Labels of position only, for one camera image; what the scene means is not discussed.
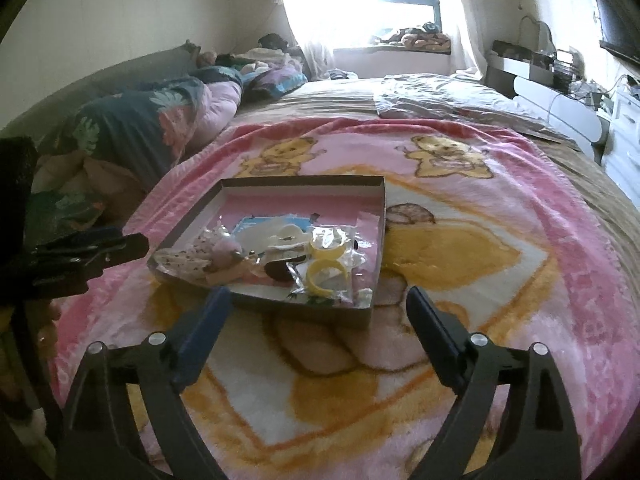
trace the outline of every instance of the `box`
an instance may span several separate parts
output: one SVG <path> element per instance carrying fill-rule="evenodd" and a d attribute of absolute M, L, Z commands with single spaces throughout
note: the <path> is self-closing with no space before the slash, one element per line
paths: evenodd
<path fill-rule="evenodd" d="M 385 182 L 381 176 L 318 175 L 233 178 L 219 181 L 198 200 L 158 245 L 158 249 L 183 250 L 204 227 L 220 220 L 232 232 L 248 217 L 272 217 L 286 214 L 310 217 L 318 215 L 317 224 L 355 226 L 358 216 L 378 216 L 377 251 L 370 276 L 375 288 L 380 275 L 385 233 Z M 159 267 L 153 256 L 148 267 L 159 281 L 192 292 L 206 292 L 199 286 L 177 278 Z M 259 312 L 277 312 L 283 316 L 311 322 L 366 328 L 372 312 L 369 301 L 345 306 L 331 300 L 290 295 L 290 286 L 233 282 L 229 283 L 234 305 Z"/>

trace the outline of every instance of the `silver rivet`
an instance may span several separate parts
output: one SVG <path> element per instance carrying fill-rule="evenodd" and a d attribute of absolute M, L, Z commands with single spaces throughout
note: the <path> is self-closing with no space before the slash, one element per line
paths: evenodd
<path fill-rule="evenodd" d="M 538 355 L 547 355 L 549 353 L 549 348 L 542 343 L 536 343 L 533 345 L 533 351 Z"/>
<path fill-rule="evenodd" d="M 489 339 L 484 334 L 476 332 L 471 335 L 471 342 L 476 346 L 487 346 L 489 344 Z"/>
<path fill-rule="evenodd" d="M 149 336 L 148 341 L 150 345 L 158 346 L 166 341 L 166 336 L 162 332 L 154 332 Z"/>
<path fill-rule="evenodd" d="M 89 352 L 89 354 L 99 354 L 100 352 L 102 352 L 103 347 L 104 345 L 100 343 L 100 341 L 96 341 L 95 343 L 91 343 L 86 348 L 86 351 Z"/>

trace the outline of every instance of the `curtain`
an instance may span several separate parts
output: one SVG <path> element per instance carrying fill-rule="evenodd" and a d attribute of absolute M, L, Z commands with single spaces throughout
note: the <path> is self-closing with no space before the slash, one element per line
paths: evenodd
<path fill-rule="evenodd" d="M 379 0 L 282 0 L 313 79 L 335 68 L 334 48 L 364 46 L 376 31 Z M 471 0 L 440 0 L 443 32 L 451 38 L 451 73 L 480 80 L 486 71 Z"/>
<path fill-rule="evenodd" d="M 481 7 L 472 0 L 440 0 L 442 31 L 451 38 L 451 74 L 481 80 L 486 73 L 479 23 Z"/>

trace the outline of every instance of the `teddy bear print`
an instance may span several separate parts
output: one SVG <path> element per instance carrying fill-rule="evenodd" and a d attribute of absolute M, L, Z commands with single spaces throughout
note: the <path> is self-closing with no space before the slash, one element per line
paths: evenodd
<path fill-rule="evenodd" d="M 297 175 L 302 164 L 326 153 L 320 150 L 309 153 L 317 141 L 314 139 L 289 139 L 262 150 L 255 158 L 245 158 L 236 177 Z"/>
<path fill-rule="evenodd" d="M 418 136 L 411 139 L 416 151 L 406 148 L 406 158 L 418 161 L 415 176 L 447 176 L 461 174 L 473 178 L 491 178 L 493 173 L 484 162 L 484 155 L 464 142 L 440 136 Z"/>

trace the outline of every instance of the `television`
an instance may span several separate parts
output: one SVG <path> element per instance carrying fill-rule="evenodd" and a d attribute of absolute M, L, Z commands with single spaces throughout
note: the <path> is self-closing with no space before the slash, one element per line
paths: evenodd
<path fill-rule="evenodd" d="M 634 42 L 628 27 L 609 0 L 595 0 L 602 28 L 600 46 L 614 56 L 640 66 L 640 46 Z"/>

